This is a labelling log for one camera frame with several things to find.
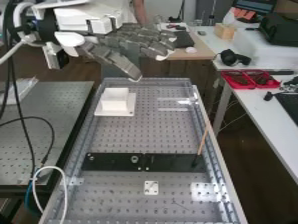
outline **black bar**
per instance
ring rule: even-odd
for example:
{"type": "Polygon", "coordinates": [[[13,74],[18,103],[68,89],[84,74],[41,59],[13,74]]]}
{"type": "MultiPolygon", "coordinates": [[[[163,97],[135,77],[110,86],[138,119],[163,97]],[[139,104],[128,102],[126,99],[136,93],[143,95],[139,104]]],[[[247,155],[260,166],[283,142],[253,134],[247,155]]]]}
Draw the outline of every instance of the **black bar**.
{"type": "Polygon", "coordinates": [[[87,153],[84,171],[207,172],[196,154],[87,153]]]}

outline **wooden stick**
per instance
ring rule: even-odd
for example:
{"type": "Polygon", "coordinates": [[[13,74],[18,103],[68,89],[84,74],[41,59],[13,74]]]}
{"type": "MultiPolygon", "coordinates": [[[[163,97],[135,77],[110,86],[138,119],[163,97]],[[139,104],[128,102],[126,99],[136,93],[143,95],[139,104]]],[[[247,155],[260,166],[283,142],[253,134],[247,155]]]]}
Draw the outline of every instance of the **wooden stick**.
{"type": "Polygon", "coordinates": [[[211,122],[208,121],[207,122],[207,128],[206,128],[204,135],[203,135],[203,140],[202,140],[200,147],[199,147],[199,153],[198,153],[199,156],[203,154],[203,147],[206,145],[206,140],[207,140],[207,137],[208,137],[210,127],[211,127],[211,122]]]}

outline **red tray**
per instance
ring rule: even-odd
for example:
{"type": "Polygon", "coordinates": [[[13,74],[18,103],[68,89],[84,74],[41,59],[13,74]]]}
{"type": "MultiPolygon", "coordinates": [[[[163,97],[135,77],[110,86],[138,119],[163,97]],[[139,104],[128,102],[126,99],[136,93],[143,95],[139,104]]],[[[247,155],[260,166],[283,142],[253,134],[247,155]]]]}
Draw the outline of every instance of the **red tray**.
{"type": "Polygon", "coordinates": [[[244,70],[244,73],[253,80],[256,87],[260,89],[265,88],[280,88],[281,82],[279,82],[267,71],[263,70],[244,70]]]}
{"type": "Polygon", "coordinates": [[[221,75],[232,88],[235,89],[255,89],[256,83],[243,71],[223,71],[221,75]]]}

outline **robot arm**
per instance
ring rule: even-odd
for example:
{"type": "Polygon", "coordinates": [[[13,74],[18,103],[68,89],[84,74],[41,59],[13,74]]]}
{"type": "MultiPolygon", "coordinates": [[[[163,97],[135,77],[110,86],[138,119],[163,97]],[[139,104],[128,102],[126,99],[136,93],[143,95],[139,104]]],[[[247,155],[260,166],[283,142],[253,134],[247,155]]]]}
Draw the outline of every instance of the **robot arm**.
{"type": "Polygon", "coordinates": [[[38,40],[29,44],[43,47],[51,69],[65,66],[68,55],[86,55],[99,63],[114,64],[139,81],[142,71],[122,54],[130,51],[128,45],[136,46],[136,54],[156,60],[164,60],[175,51],[174,33],[123,23],[122,9],[100,1],[21,3],[14,12],[14,24],[22,39],[30,35],[38,40]]]}

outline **floor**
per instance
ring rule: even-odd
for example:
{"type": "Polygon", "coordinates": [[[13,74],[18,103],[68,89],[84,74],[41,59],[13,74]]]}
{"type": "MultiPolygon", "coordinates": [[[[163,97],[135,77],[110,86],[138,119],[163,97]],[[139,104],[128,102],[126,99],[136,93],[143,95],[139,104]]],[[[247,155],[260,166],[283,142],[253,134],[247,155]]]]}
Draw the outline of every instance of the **floor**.
{"type": "MultiPolygon", "coordinates": [[[[23,48],[18,53],[17,71],[19,77],[37,76],[42,81],[92,80],[96,85],[100,83],[98,63],[78,58],[65,70],[50,71],[42,51],[35,48],[23,48]]],[[[0,80],[5,75],[6,68],[0,66],[0,80]]],[[[225,122],[241,114],[244,109],[236,104],[227,113],[225,122]]],[[[298,220],[298,186],[248,116],[221,131],[219,142],[249,223],[295,223],[298,220]]],[[[38,218],[22,207],[14,223],[35,224],[38,218]]]]}

